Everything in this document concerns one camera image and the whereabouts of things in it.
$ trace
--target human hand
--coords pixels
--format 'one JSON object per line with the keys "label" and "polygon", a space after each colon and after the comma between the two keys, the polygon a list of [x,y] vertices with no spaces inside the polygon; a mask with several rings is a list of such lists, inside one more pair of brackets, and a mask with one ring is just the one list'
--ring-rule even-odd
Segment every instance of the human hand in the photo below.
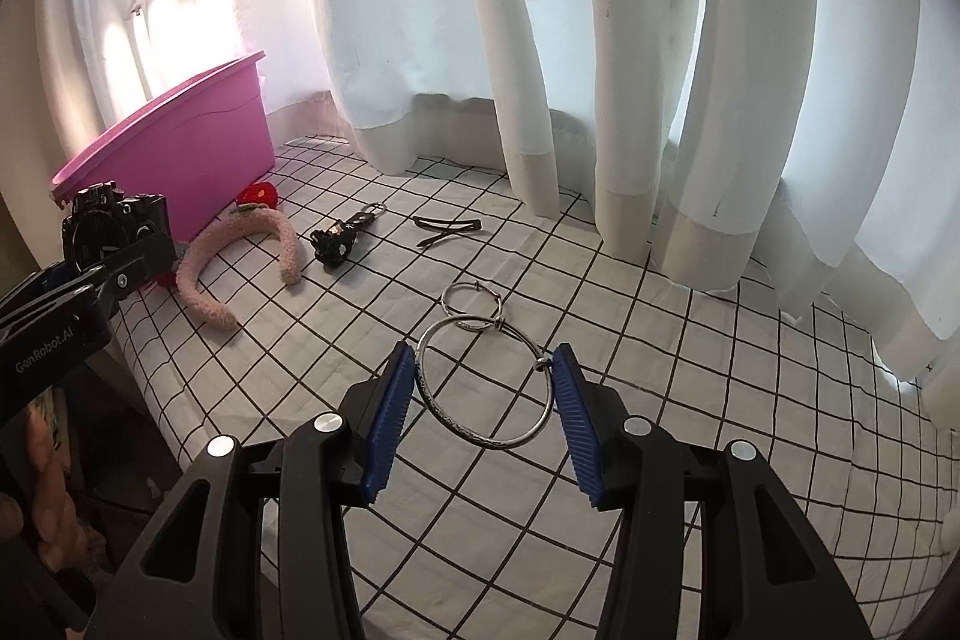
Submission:
{"label": "human hand", "polygon": [[[37,471],[32,520],[40,535],[37,554],[53,572],[72,567],[86,556],[86,533],[77,522],[77,509],[66,492],[64,471],[54,454],[54,438],[43,416],[30,408],[26,425],[27,456]],[[23,528],[19,504],[0,494],[0,542]]]}

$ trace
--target silver bracelet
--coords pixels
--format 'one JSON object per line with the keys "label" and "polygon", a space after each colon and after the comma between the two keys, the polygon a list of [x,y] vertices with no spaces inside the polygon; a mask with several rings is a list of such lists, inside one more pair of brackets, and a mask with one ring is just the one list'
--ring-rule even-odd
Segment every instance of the silver bracelet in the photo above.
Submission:
{"label": "silver bracelet", "polygon": [[[477,434],[473,429],[467,429],[466,426],[457,423],[449,414],[444,410],[434,398],[433,393],[427,386],[426,381],[426,372],[424,371],[424,360],[426,359],[426,350],[430,344],[430,340],[433,338],[435,333],[437,333],[443,327],[450,324],[461,325],[464,321],[474,321],[477,324],[484,324],[480,329],[474,328],[472,330],[482,330],[488,327],[494,326],[496,330],[500,330],[505,333],[507,336],[511,336],[513,339],[516,339],[520,342],[523,342],[530,352],[534,354],[534,369],[541,370],[544,372],[544,377],[546,378],[546,402],[544,403],[544,412],[539,417],[539,420],[529,429],[528,432],[520,434],[519,437],[511,437],[510,439],[493,439],[492,437],[484,437],[483,434]],[[550,376],[550,357],[549,355],[541,349],[541,346],[537,345],[534,340],[529,338],[526,333],[523,333],[517,327],[512,326],[507,321],[503,320],[502,317],[488,317],[488,316],[472,316],[471,314],[454,314],[454,316],[448,316],[444,319],[438,320],[436,323],[432,324],[421,336],[419,341],[416,343],[416,387],[419,388],[421,397],[424,399],[424,405],[426,405],[427,410],[430,410],[434,414],[443,426],[450,429],[453,434],[456,434],[457,437],[461,437],[467,442],[472,443],[473,445],[479,445],[481,448],[487,448],[488,450],[493,451],[506,451],[510,448],[517,448],[520,445],[529,442],[537,434],[539,434],[546,422],[550,419],[550,410],[553,410],[553,380]]]}
{"label": "silver bracelet", "polygon": [[472,283],[450,283],[450,285],[443,289],[443,293],[440,294],[440,306],[443,307],[443,311],[448,316],[462,316],[463,314],[466,314],[462,313],[460,310],[456,310],[448,303],[448,301],[446,301],[451,292],[454,292],[454,290],[457,289],[463,289],[464,287],[469,287],[477,292],[480,292],[480,290],[486,290],[486,292],[493,297],[493,301],[496,302],[496,310],[494,311],[493,315],[490,316],[493,321],[479,318],[474,319],[474,317],[471,317],[470,320],[476,320],[480,322],[470,324],[467,321],[457,321],[457,328],[468,330],[469,332],[482,332],[482,330],[488,329],[491,326],[496,326],[498,323],[503,322],[503,297],[486,283],[482,283],[479,280],[474,280]]}

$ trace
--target checkered tablecloth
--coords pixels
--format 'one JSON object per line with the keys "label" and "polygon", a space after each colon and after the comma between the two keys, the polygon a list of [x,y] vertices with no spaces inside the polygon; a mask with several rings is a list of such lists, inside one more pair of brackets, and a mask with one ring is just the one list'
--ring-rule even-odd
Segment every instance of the checkered tablecloth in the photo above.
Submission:
{"label": "checkered tablecloth", "polygon": [[[304,280],[282,287],[277,241],[234,242],[203,285],[243,324],[200,326],[156,287],[124,303],[115,328],[152,415],[184,467],[216,434],[281,437],[335,408],[384,365],[392,345],[443,316],[453,281],[502,292],[510,321],[546,347],[569,342],[589,380],[676,439],[757,445],[836,557],[876,637],[896,635],[949,560],[940,523],[957,486],[952,437],[920,410],[915,384],[880,365],[870,335],[822,296],[797,325],[779,317],[759,263],[736,289],[703,295],[603,252],[586,199],[560,196],[559,221],[536,218],[502,172],[419,159],[381,175],[342,140],[296,140],[270,180],[307,236],[364,204],[389,209],[352,261],[328,273],[304,239]],[[483,232],[440,242],[408,220],[479,218]],[[461,309],[486,311],[459,292]],[[427,364],[438,399],[486,434],[525,431],[544,399],[529,350],[501,333],[443,330]],[[688,505],[680,638],[697,632],[700,531]],[[586,640],[611,573],[618,519],[577,489],[554,413],[512,452],[453,437],[416,400],[390,485],[346,526],[371,638]],[[265,567],[277,562],[267,506]]]}

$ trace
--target white curtain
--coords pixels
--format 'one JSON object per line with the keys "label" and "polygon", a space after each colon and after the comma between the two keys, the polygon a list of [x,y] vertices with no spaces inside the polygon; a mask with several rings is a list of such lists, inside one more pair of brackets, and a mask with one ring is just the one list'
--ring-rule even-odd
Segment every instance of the white curtain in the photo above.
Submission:
{"label": "white curtain", "polygon": [[581,191],[609,252],[699,290],[754,255],[786,314],[827,292],[960,427],[959,0],[150,0],[137,25],[129,3],[38,0],[73,148],[264,49],[275,124],[309,109],[280,137],[506,167],[540,215]]}

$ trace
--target metal bolt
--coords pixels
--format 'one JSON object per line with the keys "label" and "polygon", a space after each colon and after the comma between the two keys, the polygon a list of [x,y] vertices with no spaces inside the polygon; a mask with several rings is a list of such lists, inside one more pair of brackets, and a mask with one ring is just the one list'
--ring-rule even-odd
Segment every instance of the metal bolt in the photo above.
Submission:
{"label": "metal bolt", "polygon": [[324,413],[313,419],[313,428],[318,432],[336,432],[344,425],[344,419],[337,413]]}
{"label": "metal bolt", "polygon": [[206,445],[206,451],[210,456],[227,456],[227,453],[233,450],[233,437],[227,437],[225,434],[221,434],[219,437],[214,437]]}
{"label": "metal bolt", "polygon": [[646,418],[634,415],[623,422],[623,431],[632,434],[634,437],[646,437],[647,434],[654,431],[654,427]]}
{"label": "metal bolt", "polygon": [[730,446],[730,452],[733,453],[733,458],[739,458],[741,461],[753,461],[757,457],[757,448],[745,439],[734,442]]}

